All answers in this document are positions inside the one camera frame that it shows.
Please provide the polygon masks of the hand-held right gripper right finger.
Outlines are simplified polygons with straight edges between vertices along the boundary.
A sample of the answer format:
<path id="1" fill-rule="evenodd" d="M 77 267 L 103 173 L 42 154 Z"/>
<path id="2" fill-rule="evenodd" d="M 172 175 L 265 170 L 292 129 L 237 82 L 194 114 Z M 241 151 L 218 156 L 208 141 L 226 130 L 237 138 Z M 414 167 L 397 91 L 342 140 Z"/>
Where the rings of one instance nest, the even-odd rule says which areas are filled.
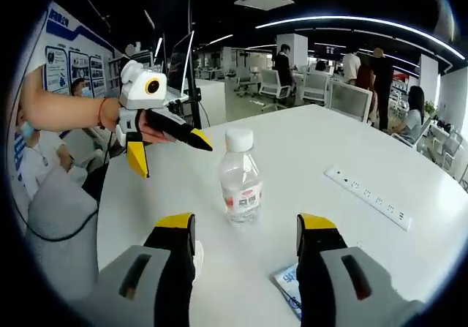
<path id="1" fill-rule="evenodd" d="M 349 247 L 336 225 L 297 216 L 296 276 L 302 326 L 413 326 L 418 300 L 403 299 L 390 273 L 359 247 Z"/>

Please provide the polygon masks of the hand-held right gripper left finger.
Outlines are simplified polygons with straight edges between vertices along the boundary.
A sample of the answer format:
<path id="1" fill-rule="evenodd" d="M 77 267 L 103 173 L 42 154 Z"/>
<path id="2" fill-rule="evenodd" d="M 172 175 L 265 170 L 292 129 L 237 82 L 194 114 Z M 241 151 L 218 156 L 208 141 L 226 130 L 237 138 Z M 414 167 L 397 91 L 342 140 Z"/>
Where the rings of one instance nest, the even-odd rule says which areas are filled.
<path id="1" fill-rule="evenodd" d="M 195 215 L 156 223 L 144 245 L 134 245 L 99 274 L 83 303 L 90 326 L 188 326 L 195 279 Z"/>

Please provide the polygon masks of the person's left hand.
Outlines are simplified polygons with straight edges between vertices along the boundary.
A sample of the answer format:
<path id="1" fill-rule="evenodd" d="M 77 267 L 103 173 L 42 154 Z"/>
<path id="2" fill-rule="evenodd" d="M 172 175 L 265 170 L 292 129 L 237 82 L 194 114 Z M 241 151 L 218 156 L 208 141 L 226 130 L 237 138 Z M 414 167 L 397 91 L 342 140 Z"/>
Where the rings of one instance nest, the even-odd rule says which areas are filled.
<path id="1" fill-rule="evenodd" d="M 140 132 L 143 136 L 143 140 L 148 143 L 172 143 L 175 141 L 173 137 L 166 135 L 164 132 L 154 129 L 144 121 L 139 122 Z"/>

